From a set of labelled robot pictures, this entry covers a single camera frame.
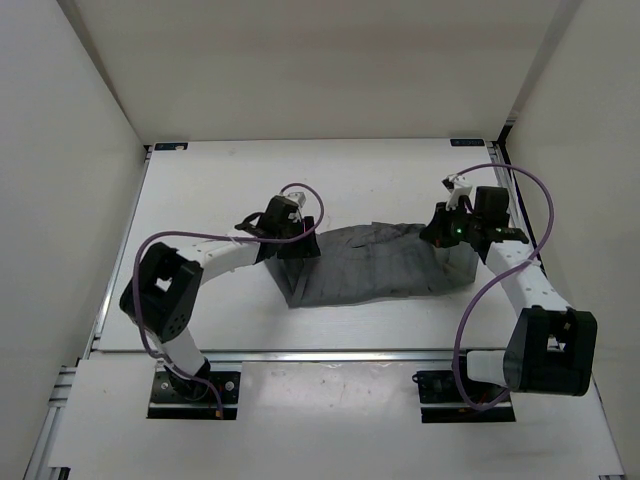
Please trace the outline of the grey pleated skirt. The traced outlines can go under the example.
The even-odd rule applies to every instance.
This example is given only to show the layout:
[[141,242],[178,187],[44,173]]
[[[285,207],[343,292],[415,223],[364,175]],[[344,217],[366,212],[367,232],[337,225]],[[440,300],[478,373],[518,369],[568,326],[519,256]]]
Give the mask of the grey pleated skirt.
[[427,297],[475,282],[471,246],[436,248],[420,238],[423,224],[373,222],[317,236],[320,255],[265,261],[291,308],[313,308]]

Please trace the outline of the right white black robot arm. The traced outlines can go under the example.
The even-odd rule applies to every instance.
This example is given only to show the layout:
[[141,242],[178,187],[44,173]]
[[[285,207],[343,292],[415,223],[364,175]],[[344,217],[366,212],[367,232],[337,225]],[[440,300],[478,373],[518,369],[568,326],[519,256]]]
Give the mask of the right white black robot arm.
[[473,189],[462,177],[445,180],[449,198],[437,203],[420,237],[436,248],[468,244],[493,273],[483,293],[500,285],[517,320],[504,349],[461,349],[454,341],[449,387],[471,408],[485,384],[512,392],[583,396],[591,382],[597,322],[574,309],[550,284],[529,239],[510,226],[509,193],[501,187]]

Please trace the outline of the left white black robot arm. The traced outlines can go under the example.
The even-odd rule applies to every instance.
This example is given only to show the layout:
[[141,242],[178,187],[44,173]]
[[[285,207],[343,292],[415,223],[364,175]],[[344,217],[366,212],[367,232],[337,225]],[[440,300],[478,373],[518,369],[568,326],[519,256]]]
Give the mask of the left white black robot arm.
[[281,192],[266,210],[235,226],[240,236],[215,236],[184,249],[152,238],[134,260],[134,273],[119,307],[138,327],[146,349],[164,362],[170,385],[187,401],[214,397],[210,364],[195,345],[188,323],[204,283],[271,258],[306,260],[320,256],[312,216],[304,216],[302,192]]

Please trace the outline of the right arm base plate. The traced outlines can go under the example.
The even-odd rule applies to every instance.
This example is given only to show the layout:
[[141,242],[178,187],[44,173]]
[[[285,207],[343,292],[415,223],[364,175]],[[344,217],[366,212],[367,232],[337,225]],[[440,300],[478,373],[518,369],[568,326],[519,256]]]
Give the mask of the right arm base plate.
[[511,399],[486,411],[470,408],[462,399],[452,371],[421,370],[412,376],[417,385],[423,424],[513,423]]

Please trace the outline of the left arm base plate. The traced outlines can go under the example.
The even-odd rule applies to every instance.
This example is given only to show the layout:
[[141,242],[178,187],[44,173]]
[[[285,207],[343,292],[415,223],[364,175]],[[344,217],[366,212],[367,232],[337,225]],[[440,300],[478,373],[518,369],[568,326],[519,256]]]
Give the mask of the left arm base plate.
[[238,414],[241,372],[209,370],[209,382],[216,388],[222,403],[199,382],[185,380],[167,367],[157,367],[153,376],[147,418],[158,420],[235,420]]

